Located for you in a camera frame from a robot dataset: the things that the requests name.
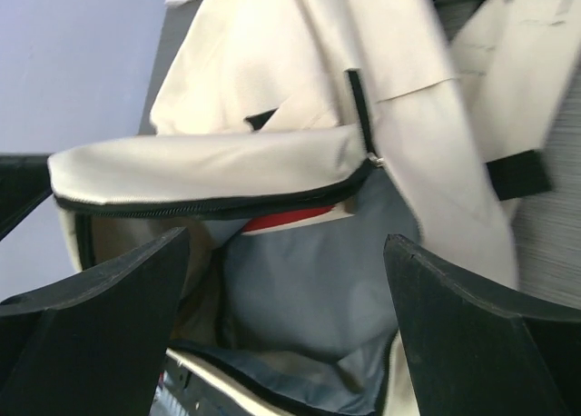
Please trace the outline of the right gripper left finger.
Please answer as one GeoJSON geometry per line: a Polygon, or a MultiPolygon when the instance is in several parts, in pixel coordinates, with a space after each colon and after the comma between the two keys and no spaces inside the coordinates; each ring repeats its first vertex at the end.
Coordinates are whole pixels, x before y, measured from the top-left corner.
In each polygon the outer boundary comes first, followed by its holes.
{"type": "Polygon", "coordinates": [[[1,303],[4,415],[146,415],[189,261],[172,229],[1,303]]]}

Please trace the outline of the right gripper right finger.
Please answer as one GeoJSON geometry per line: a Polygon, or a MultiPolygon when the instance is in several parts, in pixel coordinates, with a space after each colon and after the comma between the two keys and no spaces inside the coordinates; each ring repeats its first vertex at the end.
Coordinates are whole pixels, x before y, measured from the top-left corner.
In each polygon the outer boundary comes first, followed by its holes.
{"type": "Polygon", "coordinates": [[[577,415],[580,311],[509,289],[400,236],[384,259],[422,415],[577,415]]]}

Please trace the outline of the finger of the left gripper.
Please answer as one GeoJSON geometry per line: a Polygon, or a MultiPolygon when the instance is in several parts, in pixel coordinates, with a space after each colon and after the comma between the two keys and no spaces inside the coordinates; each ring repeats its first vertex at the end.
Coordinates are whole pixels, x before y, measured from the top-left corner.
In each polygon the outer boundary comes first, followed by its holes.
{"type": "Polygon", "coordinates": [[[1,154],[1,239],[51,194],[49,154],[1,154]]]}

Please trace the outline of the red white paperback book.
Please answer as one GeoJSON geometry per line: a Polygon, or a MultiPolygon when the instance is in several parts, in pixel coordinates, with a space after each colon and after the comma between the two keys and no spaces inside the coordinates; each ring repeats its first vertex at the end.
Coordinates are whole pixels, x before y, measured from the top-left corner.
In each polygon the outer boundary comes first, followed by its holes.
{"type": "Polygon", "coordinates": [[[351,197],[333,205],[265,215],[249,221],[241,233],[257,235],[327,223],[351,217],[355,214],[356,207],[356,200],[351,197]]]}

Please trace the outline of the cream canvas backpack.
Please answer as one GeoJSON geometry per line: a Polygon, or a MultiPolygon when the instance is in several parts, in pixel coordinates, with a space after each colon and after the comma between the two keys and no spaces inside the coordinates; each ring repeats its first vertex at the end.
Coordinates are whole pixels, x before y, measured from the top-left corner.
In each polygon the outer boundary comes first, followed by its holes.
{"type": "Polygon", "coordinates": [[[190,232],[160,410],[422,415],[386,242],[580,311],[542,290],[580,284],[579,95],[580,0],[202,0],[154,134],[48,166],[80,271],[190,232]]]}

